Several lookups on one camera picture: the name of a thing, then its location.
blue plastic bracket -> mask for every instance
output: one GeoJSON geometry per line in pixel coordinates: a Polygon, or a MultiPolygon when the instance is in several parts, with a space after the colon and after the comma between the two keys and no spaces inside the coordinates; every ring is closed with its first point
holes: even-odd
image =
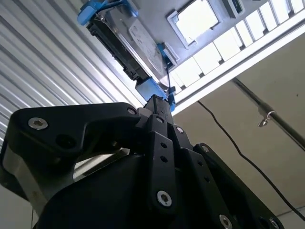
{"type": "Polygon", "coordinates": [[[115,2],[90,0],[81,7],[77,21],[80,25],[85,25],[96,13],[119,5],[124,5],[132,16],[137,17],[139,15],[139,12],[131,6],[128,0],[118,0],[115,2]]]}

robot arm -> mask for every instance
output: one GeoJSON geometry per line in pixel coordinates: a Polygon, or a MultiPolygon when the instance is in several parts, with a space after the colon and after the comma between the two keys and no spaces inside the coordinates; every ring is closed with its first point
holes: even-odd
{"type": "Polygon", "coordinates": [[[36,229],[283,229],[209,146],[190,144],[157,96],[138,110],[115,103],[15,112],[0,183],[33,205],[36,229]],[[120,148],[129,154],[74,182],[80,158],[120,148]]]}

ceiling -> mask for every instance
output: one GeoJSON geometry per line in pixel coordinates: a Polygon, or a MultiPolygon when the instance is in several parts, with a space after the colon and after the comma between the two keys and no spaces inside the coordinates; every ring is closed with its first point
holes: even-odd
{"type": "MultiPolygon", "coordinates": [[[[300,134],[305,135],[305,35],[243,72],[238,78],[300,134]]],[[[241,151],[295,206],[305,205],[305,153],[273,122],[264,128],[257,107],[232,83],[201,102],[211,109],[241,151]]],[[[208,144],[275,214],[289,210],[262,176],[238,155],[212,117],[195,103],[175,117],[193,144],[208,144]]]]}

silver bolt head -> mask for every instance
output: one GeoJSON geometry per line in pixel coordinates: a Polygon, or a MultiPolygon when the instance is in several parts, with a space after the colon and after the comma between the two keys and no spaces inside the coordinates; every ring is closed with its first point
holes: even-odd
{"type": "Polygon", "coordinates": [[[177,130],[179,131],[180,134],[183,133],[183,130],[180,127],[177,127],[177,130]]]}
{"type": "Polygon", "coordinates": [[[29,127],[35,129],[35,130],[44,130],[48,127],[48,123],[43,118],[30,118],[28,121],[29,127]]]}
{"type": "Polygon", "coordinates": [[[227,216],[220,215],[219,220],[225,229],[233,229],[233,225],[227,216]]]}
{"type": "Polygon", "coordinates": [[[131,113],[132,115],[135,115],[135,111],[134,111],[133,109],[128,108],[127,110],[128,110],[128,112],[131,113]]]}
{"type": "Polygon", "coordinates": [[[270,218],[269,221],[271,222],[272,226],[274,226],[276,229],[280,229],[280,226],[275,222],[273,218],[270,218]]]}
{"type": "Polygon", "coordinates": [[[163,119],[161,119],[161,118],[159,118],[159,117],[157,117],[156,119],[157,119],[158,122],[160,122],[160,123],[163,123],[163,122],[164,122],[163,119]]]}
{"type": "Polygon", "coordinates": [[[206,153],[208,153],[209,152],[209,149],[208,149],[208,147],[206,147],[206,146],[202,146],[202,149],[204,150],[204,152],[206,152],[206,153]]]}
{"type": "Polygon", "coordinates": [[[172,198],[171,196],[165,191],[159,191],[157,193],[158,202],[163,205],[164,207],[169,208],[172,205],[172,198]]]}

window pane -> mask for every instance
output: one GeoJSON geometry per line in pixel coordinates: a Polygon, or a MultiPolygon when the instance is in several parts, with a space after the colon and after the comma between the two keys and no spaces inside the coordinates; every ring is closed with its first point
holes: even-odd
{"type": "Polygon", "coordinates": [[[236,25],[236,28],[237,28],[241,38],[243,39],[244,45],[246,47],[253,43],[251,35],[250,35],[250,33],[249,33],[249,31],[247,29],[247,26],[246,26],[244,21],[239,22],[236,25]]]}
{"type": "Polygon", "coordinates": [[[270,3],[267,2],[263,6],[261,6],[260,11],[261,11],[263,19],[266,23],[267,29],[269,31],[273,30],[277,26],[277,24],[276,24],[276,20],[273,16],[270,3]]]}
{"type": "Polygon", "coordinates": [[[248,23],[249,29],[251,30],[253,38],[255,40],[260,39],[264,35],[265,27],[258,12],[254,11],[251,13],[248,17],[246,17],[246,21],[248,23]]]}
{"type": "Polygon", "coordinates": [[[215,39],[214,44],[224,61],[229,60],[240,52],[239,46],[230,31],[225,32],[223,35],[215,39]]]}
{"type": "Polygon", "coordinates": [[[279,23],[283,23],[289,18],[288,13],[290,10],[286,0],[270,0],[270,2],[279,23]]]}
{"type": "Polygon", "coordinates": [[[207,0],[196,0],[179,13],[178,19],[176,25],[189,44],[218,23],[207,0]]]}
{"type": "Polygon", "coordinates": [[[294,8],[294,12],[298,13],[304,8],[302,0],[291,0],[292,7],[294,8]]]}
{"type": "Polygon", "coordinates": [[[199,75],[202,73],[193,57],[178,66],[175,72],[186,87],[199,80],[199,75]]]}
{"type": "Polygon", "coordinates": [[[210,43],[194,55],[196,62],[204,74],[219,66],[222,59],[214,43],[210,43]]]}

